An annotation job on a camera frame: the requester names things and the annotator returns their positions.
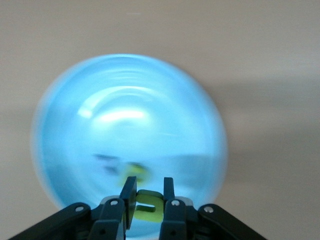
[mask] blue ball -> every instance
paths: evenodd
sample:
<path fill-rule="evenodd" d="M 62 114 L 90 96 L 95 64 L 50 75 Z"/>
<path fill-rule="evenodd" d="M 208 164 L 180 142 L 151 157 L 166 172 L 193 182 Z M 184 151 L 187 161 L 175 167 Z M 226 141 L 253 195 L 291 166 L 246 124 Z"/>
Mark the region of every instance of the blue ball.
<path fill-rule="evenodd" d="M 126 177 L 138 189 L 176 196 L 196 208 L 213 202 L 227 168 L 227 140 L 207 93 L 177 67 L 134 54 L 81 62 L 48 89 L 33 123 L 39 179 L 57 205 L 91 208 L 119 195 Z M 160 223 L 133 219 L 128 239 L 159 234 Z"/>

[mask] yellow-green object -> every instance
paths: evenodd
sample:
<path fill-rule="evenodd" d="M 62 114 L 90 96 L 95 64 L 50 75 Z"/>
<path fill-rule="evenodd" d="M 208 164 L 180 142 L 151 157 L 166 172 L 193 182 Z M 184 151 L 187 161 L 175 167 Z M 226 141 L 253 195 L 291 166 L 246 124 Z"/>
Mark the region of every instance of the yellow-green object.
<path fill-rule="evenodd" d="M 139 190 L 133 215 L 136 219 L 161 223 L 164 218 L 164 201 L 161 193 Z"/>
<path fill-rule="evenodd" d="M 139 187 L 141 187 L 141 185 L 143 185 L 148 180 L 149 172 L 147 168 L 145 168 L 141 164 L 131 162 L 125 168 L 119 185 L 123 186 L 127 178 L 130 176 L 136 176 L 136 183 L 139 185 Z"/>

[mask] beige wall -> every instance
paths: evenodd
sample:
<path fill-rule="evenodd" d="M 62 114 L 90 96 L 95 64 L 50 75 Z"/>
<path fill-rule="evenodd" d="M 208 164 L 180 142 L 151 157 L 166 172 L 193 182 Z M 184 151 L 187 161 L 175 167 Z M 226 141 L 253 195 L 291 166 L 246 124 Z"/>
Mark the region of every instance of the beige wall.
<path fill-rule="evenodd" d="M 180 66 L 224 120 L 216 203 L 271 240 L 320 236 L 320 1 L 0 1 L 0 239 L 57 208 L 33 171 L 33 112 L 86 58 Z"/>

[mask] metal screw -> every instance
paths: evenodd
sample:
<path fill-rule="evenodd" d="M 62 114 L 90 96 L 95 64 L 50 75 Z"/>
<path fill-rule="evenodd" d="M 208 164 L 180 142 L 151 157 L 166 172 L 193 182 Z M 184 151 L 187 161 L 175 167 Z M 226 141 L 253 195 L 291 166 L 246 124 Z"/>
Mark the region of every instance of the metal screw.
<path fill-rule="evenodd" d="M 172 206 L 179 206 L 180 205 L 180 202 L 178 200 L 173 200 L 171 202 Z"/>
<path fill-rule="evenodd" d="M 206 213 L 213 213 L 214 212 L 214 209 L 212 208 L 212 207 L 210 207 L 210 206 L 206 206 L 206 207 L 204 207 L 204 209 L 203 209 Z"/>
<path fill-rule="evenodd" d="M 111 206 L 117 205 L 117 204 L 118 204 L 118 201 L 117 201 L 117 200 L 113 200 L 113 201 L 110 202 L 110 205 L 111 205 Z"/>
<path fill-rule="evenodd" d="M 75 211 L 76 211 L 76 212 L 81 212 L 83 209 L 84 209 L 83 206 L 77 206 L 77 207 L 75 208 Z"/>

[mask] gray background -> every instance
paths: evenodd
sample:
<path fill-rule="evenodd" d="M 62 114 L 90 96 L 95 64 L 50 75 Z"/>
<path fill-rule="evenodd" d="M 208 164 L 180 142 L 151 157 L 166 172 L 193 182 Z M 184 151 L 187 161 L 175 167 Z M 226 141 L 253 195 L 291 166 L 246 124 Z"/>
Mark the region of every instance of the gray background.
<path fill-rule="evenodd" d="M 33 170 L 32 117 L 89 57 L 171 62 L 210 93 L 229 162 L 216 203 L 270 240 L 320 238 L 320 1 L 1 1 L 0 239 L 57 211 Z"/>

